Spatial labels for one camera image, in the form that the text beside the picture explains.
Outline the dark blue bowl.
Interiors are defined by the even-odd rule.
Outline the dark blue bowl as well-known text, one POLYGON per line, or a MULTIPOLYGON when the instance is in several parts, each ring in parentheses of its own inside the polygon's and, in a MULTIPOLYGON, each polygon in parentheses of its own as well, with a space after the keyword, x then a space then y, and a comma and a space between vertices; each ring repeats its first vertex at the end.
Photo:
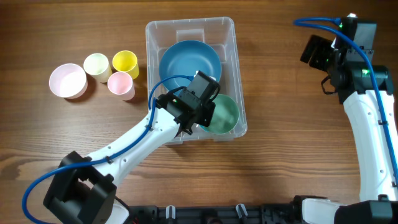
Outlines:
POLYGON ((221 80, 221 60, 208 44, 198 40, 184 40, 168 48, 160 60, 161 80, 176 75, 193 77, 203 72, 217 82, 221 80))

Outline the mint green bowl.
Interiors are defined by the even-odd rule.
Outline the mint green bowl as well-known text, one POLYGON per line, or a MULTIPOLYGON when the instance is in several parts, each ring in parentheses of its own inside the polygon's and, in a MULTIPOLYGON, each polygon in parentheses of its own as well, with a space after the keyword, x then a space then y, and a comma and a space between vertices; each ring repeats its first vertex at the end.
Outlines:
POLYGON ((230 96, 223 94, 219 94, 213 102, 216 107, 210 125, 208 127, 200 127, 209 133, 226 134, 233 130, 238 123, 238 106, 230 96))

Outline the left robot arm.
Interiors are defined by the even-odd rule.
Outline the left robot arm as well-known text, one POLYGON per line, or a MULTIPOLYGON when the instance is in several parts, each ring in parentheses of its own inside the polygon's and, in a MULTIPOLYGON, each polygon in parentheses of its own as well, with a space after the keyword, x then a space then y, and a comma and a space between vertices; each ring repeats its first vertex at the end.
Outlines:
POLYGON ((220 84, 203 72, 180 86, 149 100, 148 115, 120 138, 83 157, 73 151, 65 156, 43 205, 62 223, 123 223, 129 212, 116 201, 125 177, 161 145, 192 126, 208 126, 220 84))

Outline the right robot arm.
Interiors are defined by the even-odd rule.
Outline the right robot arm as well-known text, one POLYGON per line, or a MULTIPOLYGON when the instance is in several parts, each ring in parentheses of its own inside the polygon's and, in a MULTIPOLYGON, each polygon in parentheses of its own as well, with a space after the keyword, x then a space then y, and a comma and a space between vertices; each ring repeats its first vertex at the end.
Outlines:
POLYGON ((375 65, 376 92, 364 60, 347 47, 312 35, 301 61, 327 72, 344 106, 354 134, 360 168, 358 203, 343 205, 326 198, 296 197, 306 223, 397 223, 397 173, 386 136, 397 149, 392 79, 387 67, 375 65))

